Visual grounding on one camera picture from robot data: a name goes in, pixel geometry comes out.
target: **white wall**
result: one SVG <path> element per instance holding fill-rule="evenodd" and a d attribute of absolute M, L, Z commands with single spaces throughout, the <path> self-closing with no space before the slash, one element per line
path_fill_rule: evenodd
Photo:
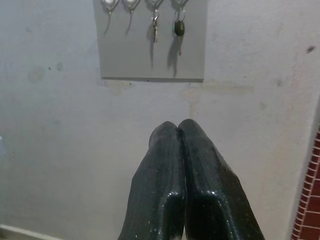
<path fill-rule="evenodd" d="M 288 239 L 320 93 L 319 9 L 211 0 L 204 83 L 130 83 L 100 79 L 91 0 L 2 0 L 0 223 L 117 239 L 150 133 L 194 118 L 265 238 Z"/>

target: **key holder board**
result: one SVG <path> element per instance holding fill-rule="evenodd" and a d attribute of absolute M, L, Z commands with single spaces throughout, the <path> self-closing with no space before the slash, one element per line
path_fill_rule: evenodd
<path fill-rule="evenodd" d="M 203 81 L 208 0 L 189 0 L 185 4 L 181 56 L 174 33 L 176 1 L 164 0 L 158 8 L 156 43 L 151 30 L 153 9 L 148 2 L 140 0 L 130 13 L 124 0 L 119 0 L 108 14 L 101 0 L 93 0 L 101 77 Z"/>

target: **key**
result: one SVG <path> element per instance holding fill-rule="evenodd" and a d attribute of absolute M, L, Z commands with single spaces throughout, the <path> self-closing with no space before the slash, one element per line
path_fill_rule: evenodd
<path fill-rule="evenodd" d="M 178 51 L 179 51 L 179 56 L 181 56 L 181 46 L 182 42 L 184 40 L 184 35 L 185 35 L 185 23 L 182 20 L 177 20 L 174 23 L 174 33 L 178 37 Z"/>
<path fill-rule="evenodd" d="M 158 42 L 158 18 L 159 16 L 154 16 L 152 18 L 152 30 L 153 30 L 153 42 Z"/>

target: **red brick wall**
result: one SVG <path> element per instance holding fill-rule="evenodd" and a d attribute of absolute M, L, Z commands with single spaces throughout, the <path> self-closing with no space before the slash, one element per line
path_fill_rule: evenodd
<path fill-rule="evenodd" d="M 291 240 L 320 240 L 320 127 L 314 140 Z"/>

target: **baseboard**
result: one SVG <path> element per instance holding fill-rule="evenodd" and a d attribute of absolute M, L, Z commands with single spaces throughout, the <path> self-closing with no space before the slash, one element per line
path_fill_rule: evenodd
<path fill-rule="evenodd" d="M 62 240 L 56 237 L 0 224 L 0 239 L 4 240 Z"/>

